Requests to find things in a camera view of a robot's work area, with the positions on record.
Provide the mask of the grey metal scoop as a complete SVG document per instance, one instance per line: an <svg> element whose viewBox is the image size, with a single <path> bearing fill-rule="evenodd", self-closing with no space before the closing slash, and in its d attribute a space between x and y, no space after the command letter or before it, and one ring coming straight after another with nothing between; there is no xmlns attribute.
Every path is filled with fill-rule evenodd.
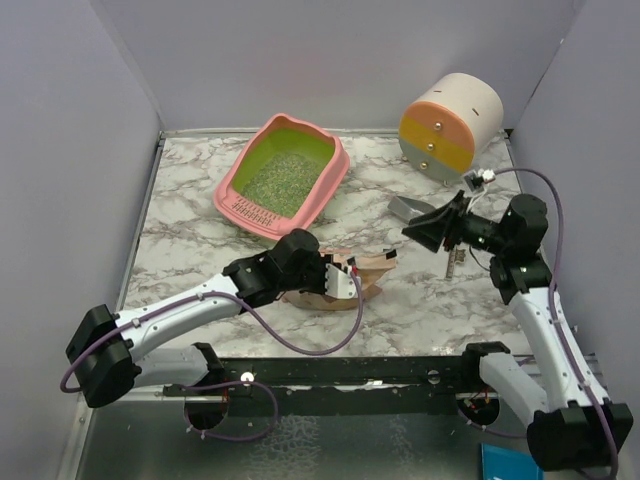
<svg viewBox="0 0 640 480"><path fill-rule="evenodd" d="M394 196L387 205L387 209L404 224L409 224L416 218L432 214L436 208L424 201Z"/></svg>

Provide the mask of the peach cat litter bag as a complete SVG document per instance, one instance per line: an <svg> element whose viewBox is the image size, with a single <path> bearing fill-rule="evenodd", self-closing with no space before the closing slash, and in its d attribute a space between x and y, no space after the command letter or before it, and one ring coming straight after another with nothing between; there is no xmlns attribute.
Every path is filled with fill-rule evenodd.
<svg viewBox="0 0 640 480"><path fill-rule="evenodd" d="M397 266L395 249L376 254L353 255L348 249L326 250L326 253L333 254L339 262L349 258L355 260L358 276L362 280L364 300L370 300L382 292L382 288L378 285L379 280ZM358 306L358 300L354 298L337 299L326 294L297 291L285 293L281 301L303 310L344 311L356 309Z"/></svg>

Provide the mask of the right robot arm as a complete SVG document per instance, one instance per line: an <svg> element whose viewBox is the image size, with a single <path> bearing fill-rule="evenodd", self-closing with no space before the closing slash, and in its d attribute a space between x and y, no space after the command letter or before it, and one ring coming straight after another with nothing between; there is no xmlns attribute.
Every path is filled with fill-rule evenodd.
<svg viewBox="0 0 640 480"><path fill-rule="evenodd" d="M588 366L564 316L552 273L540 254L547 207L529 194L514 196L499 221L469 211L458 192L446 205L409 221L404 236L432 252L460 243L491 254L490 277L524 332L541 375L533 380L498 343L471 344L459 367L469 390L496 391L526 429L529 451L544 471L607 467L634 419L615 403Z"/></svg>

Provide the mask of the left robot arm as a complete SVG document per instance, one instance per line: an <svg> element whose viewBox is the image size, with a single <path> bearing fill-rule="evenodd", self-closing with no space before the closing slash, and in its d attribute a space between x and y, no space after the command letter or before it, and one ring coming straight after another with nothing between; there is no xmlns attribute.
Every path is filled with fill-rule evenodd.
<svg viewBox="0 0 640 480"><path fill-rule="evenodd" d="M221 380L213 350L204 344L168 349L167 342L269 305L285 292L353 299L357 288L352 262L320 252L313 234L295 229L272 248L236 259L212 278L155 304L118 312L106 305L90 309L66 348L70 367L60 388L82 393L91 408L141 387L179 384L210 394Z"/></svg>

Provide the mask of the green cat litter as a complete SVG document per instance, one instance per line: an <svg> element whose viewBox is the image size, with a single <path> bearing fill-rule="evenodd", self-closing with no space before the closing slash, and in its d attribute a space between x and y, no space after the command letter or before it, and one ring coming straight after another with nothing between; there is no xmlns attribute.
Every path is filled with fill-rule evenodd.
<svg viewBox="0 0 640 480"><path fill-rule="evenodd" d="M275 154L242 189L254 204L285 218L293 218L325 164L297 153Z"/></svg>

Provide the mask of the pink green litter box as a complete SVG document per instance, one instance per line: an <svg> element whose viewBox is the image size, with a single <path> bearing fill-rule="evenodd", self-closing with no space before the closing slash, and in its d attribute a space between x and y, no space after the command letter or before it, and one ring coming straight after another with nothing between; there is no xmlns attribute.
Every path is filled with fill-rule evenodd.
<svg viewBox="0 0 640 480"><path fill-rule="evenodd" d="M280 113L246 143L216 187L216 209L238 227L278 240L308 228L350 167L341 140Z"/></svg>

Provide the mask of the round cream drawer cabinet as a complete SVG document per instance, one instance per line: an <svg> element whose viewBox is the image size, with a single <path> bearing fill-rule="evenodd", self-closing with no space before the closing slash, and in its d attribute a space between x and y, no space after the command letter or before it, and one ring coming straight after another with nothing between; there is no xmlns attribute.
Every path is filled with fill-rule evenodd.
<svg viewBox="0 0 640 480"><path fill-rule="evenodd" d="M442 183L462 177L501 129L498 93L466 73L442 77L403 113L398 141L403 157L422 175Z"/></svg>

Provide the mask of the blue card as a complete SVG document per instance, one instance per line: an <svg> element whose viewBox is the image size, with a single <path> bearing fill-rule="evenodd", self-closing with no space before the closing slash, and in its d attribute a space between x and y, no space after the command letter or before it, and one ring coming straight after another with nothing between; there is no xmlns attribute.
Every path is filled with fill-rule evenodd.
<svg viewBox="0 0 640 480"><path fill-rule="evenodd" d="M490 444L481 445L483 480L543 480L544 472L530 455Z"/></svg>

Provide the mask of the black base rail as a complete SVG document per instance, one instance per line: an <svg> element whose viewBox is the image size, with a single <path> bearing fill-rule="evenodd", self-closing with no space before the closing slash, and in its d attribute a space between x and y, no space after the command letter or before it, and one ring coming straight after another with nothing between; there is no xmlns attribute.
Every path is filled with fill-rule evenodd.
<svg viewBox="0 0 640 480"><path fill-rule="evenodd" d="M464 398L497 396L462 356L224 358L202 385L235 386L195 391L163 388L188 406L221 410L235 417L347 416L429 413L454 415Z"/></svg>

